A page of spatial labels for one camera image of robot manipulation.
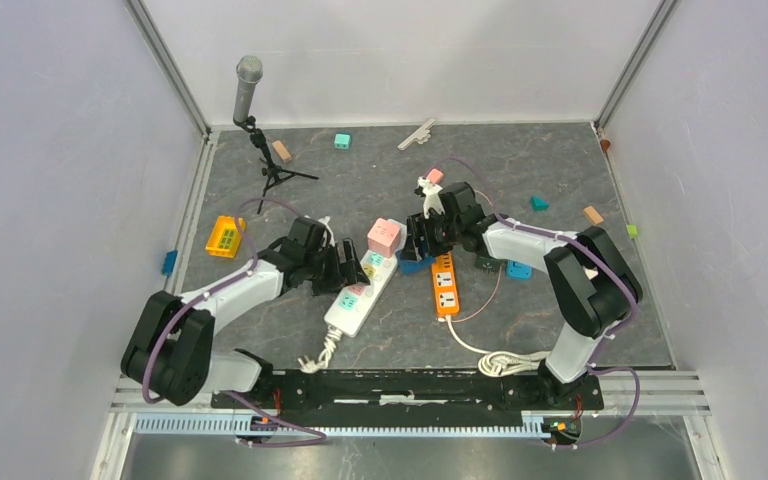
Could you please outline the pink cube socket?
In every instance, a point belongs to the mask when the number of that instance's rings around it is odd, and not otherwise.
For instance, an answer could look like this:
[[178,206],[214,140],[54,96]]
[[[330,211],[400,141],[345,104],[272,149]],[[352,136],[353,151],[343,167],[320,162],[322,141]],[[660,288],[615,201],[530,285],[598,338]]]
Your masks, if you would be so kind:
[[378,218],[366,235],[368,249],[383,257],[393,257],[401,249],[402,224]]

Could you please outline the white multicolour power strip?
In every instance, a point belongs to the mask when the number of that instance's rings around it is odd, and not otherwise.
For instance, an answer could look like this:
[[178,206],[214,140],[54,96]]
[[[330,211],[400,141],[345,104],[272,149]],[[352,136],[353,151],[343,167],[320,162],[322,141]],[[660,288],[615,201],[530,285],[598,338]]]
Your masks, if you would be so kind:
[[[401,224],[403,248],[406,226]],[[343,288],[324,316],[324,321],[329,327],[349,337],[357,335],[398,266],[396,254],[393,257],[383,257],[369,249],[360,262],[370,279],[370,284]]]

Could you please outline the blue cube socket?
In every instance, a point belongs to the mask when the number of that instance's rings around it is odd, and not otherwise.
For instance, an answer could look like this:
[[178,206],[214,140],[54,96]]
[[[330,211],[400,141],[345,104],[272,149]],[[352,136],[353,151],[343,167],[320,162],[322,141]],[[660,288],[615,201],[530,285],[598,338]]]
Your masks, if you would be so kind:
[[400,272],[405,275],[413,275],[420,271],[423,271],[425,269],[429,269],[433,264],[435,263],[434,257],[426,257],[421,260],[413,261],[413,260],[405,260],[405,259],[398,259],[398,268]]

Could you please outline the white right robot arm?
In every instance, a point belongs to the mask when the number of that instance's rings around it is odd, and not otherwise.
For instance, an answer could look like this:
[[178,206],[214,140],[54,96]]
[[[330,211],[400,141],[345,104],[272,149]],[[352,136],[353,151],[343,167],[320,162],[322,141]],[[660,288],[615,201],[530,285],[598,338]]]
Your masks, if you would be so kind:
[[565,324],[541,359],[540,400],[562,408],[578,393],[577,380],[593,361],[601,340],[636,315],[642,288],[608,233],[538,228],[479,204],[466,182],[442,187],[419,178],[420,213],[409,216],[404,260],[437,258],[456,247],[480,257],[513,261],[548,275]]

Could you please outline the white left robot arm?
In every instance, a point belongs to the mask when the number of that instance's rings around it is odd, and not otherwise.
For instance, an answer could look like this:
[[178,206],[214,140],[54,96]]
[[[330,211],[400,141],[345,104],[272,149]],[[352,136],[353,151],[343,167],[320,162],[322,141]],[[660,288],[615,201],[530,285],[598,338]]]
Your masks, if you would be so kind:
[[236,392],[266,405],[274,381],[266,361],[245,351],[216,354],[214,338],[232,321],[308,283],[315,295],[371,283],[351,239],[336,241],[326,220],[298,217],[288,233],[254,253],[239,270],[197,290],[152,294],[121,359],[149,404],[183,406],[204,391]]

